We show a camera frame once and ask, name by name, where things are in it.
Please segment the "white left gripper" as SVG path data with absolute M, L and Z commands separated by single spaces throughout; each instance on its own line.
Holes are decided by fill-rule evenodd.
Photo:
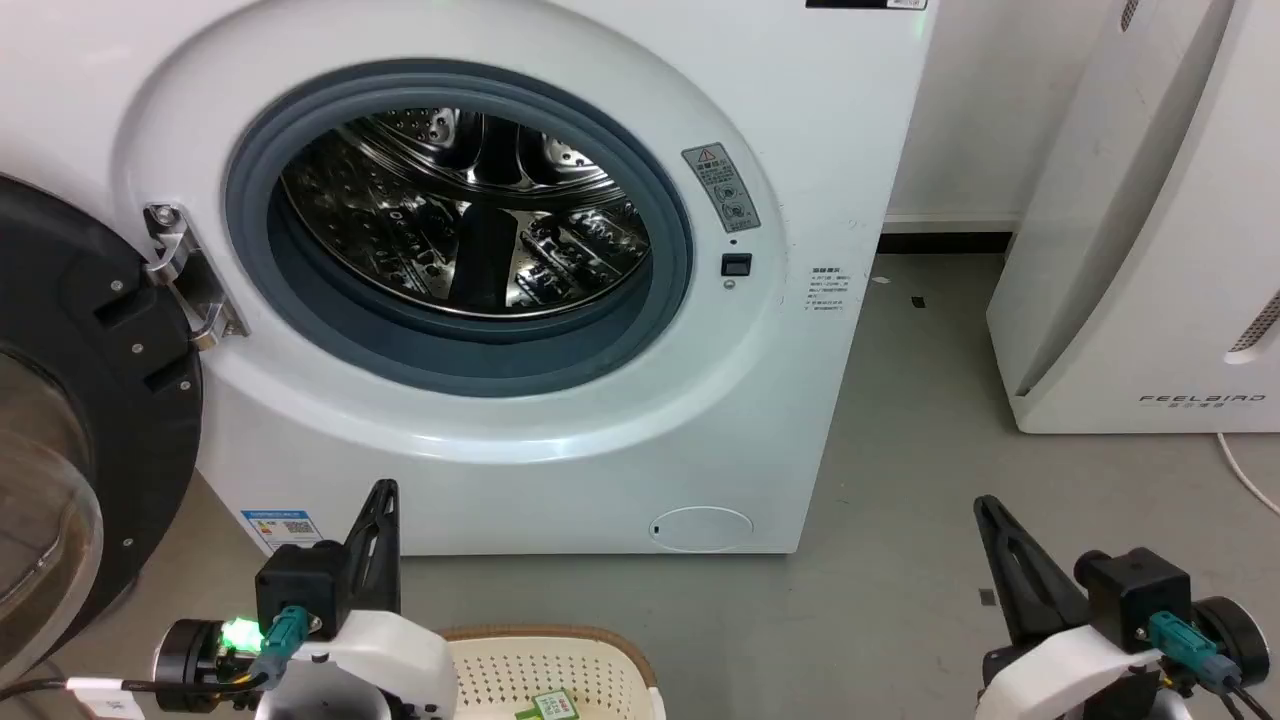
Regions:
M 330 639 L 311 635 L 251 687 L 268 633 L 257 621 L 183 619 L 156 648 L 155 694 L 166 712 L 221 706 L 253 720 L 456 720 L 458 675 L 448 643 L 401 612 L 401 493 L 376 480 L 344 542 L 351 612 Z

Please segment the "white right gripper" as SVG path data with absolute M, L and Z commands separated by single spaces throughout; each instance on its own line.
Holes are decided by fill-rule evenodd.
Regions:
M 975 720 L 1196 720 L 1198 691 L 1230 720 L 1272 720 L 1251 693 L 1272 671 L 1272 648 L 1239 603 L 1197 601 L 1190 623 L 1157 612 L 1151 648 L 1126 653 L 1085 626 L 1080 588 L 998 498 L 983 495 L 973 510 L 1010 644 L 1039 643 L 993 674 Z

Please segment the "green item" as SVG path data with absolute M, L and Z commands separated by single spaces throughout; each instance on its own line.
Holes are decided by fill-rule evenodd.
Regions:
M 535 694 L 527 708 L 515 714 L 515 720 L 581 720 L 581 715 L 567 689 Z

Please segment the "black washing machine door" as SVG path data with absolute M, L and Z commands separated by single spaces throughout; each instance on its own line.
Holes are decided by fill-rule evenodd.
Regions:
M 195 473 L 184 313 L 105 224 L 0 177 L 0 687 L 134 582 Z

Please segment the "stainless steel washing machine drum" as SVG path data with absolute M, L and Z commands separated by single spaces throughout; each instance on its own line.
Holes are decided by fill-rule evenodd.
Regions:
M 360 117 L 300 150 L 280 187 L 351 275 L 447 316 L 568 313 L 650 261 L 639 210 L 590 156 L 480 111 Z

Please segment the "blue energy label sticker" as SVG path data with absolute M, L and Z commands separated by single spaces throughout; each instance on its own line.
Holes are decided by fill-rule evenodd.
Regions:
M 311 516 L 302 510 L 242 510 L 241 516 L 269 553 L 287 544 L 308 548 L 324 541 Z

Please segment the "cream plastic laundry basket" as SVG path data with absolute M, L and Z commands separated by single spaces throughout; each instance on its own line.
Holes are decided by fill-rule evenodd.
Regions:
M 652 665 L 617 633 L 525 624 L 440 634 L 457 674 L 454 720 L 535 720 L 535 698 L 558 691 L 577 714 L 572 720 L 668 720 Z

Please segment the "grey rubber door gasket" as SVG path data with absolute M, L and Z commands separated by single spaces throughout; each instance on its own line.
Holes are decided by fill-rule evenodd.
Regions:
M 406 108 L 506 118 L 586 154 L 644 219 L 648 268 L 609 297 L 526 320 L 430 313 L 351 275 L 300 223 L 280 176 L 325 132 Z M 686 204 L 640 138 L 577 94 L 477 63 L 370 61 L 294 86 L 246 127 L 230 156 L 224 199 L 237 261 L 293 332 L 362 372 L 442 395 L 538 396 L 609 375 L 668 331 L 692 282 L 695 241 Z

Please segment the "round filter cover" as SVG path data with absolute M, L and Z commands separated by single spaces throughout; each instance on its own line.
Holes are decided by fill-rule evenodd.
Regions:
M 749 516 L 717 506 L 673 509 L 649 524 L 652 541 L 675 553 L 726 553 L 745 546 L 753 532 Z

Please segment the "black baseboard strip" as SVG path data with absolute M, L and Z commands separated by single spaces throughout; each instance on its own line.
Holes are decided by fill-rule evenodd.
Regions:
M 891 255 L 964 255 L 1007 252 L 1012 232 L 882 233 L 876 251 Z

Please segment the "chrome door hinge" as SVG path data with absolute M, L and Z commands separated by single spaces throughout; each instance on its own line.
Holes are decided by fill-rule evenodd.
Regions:
M 151 284 L 168 290 L 186 315 L 189 342 L 200 352 L 250 328 L 221 283 L 186 210 L 170 202 L 143 206 L 143 222 L 157 259 L 146 265 Z

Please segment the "small printed text label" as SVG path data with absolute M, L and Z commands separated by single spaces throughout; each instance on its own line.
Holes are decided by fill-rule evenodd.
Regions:
M 814 313 L 841 313 L 846 296 L 851 290 L 852 278 L 837 266 L 815 266 L 810 269 L 803 307 Z

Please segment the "white air purifier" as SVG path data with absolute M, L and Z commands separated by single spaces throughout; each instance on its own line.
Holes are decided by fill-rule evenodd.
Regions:
M 1280 433 L 1280 0 L 1112 0 L 986 311 L 1028 434 Z

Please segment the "grey warning sticker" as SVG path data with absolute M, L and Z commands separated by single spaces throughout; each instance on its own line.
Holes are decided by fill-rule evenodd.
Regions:
M 754 231 L 762 225 L 748 187 L 722 143 L 685 149 L 681 156 L 705 191 L 726 233 Z

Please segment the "white front-load washing machine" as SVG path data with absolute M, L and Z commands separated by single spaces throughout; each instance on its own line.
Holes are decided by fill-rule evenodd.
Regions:
M 0 0 L 0 177 L 155 261 L 145 205 L 182 206 L 250 328 L 197 351 L 201 475 L 242 510 L 306 511 L 338 541 L 399 486 L 406 555 L 673 553 L 649 524 L 745 514 L 726 553 L 799 544 L 937 10 L 804 0 Z M 275 97 L 332 70 L 470 61 L 577 94 L 669 173 L 695 241 L 668 331 L 548 395 L 471 398 L 316 348 L 230 246 L 230 156 Z M 722 143 L 762 225 L 724 232 L 685 149 Z M 724 252 L 751 274 L 721 275 Z M 803 307 L 812 268 L 852 278 Z

